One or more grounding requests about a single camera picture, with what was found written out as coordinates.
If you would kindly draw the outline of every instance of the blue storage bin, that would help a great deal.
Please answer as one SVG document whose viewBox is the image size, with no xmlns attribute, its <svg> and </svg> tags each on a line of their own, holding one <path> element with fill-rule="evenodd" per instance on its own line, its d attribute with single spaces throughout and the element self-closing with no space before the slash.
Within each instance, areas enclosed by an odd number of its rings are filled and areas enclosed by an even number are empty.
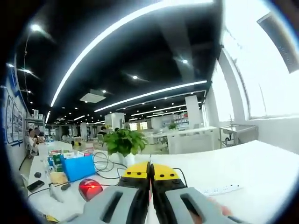
<svg viewBox="0 0 299 224">
<path fill-rule="evenodd" d="M 60 155 L 60 161 L 70 182 L 95 174 L 92 155 L 71 159 L 65 159 L 63 155 Z"/>
</svg>

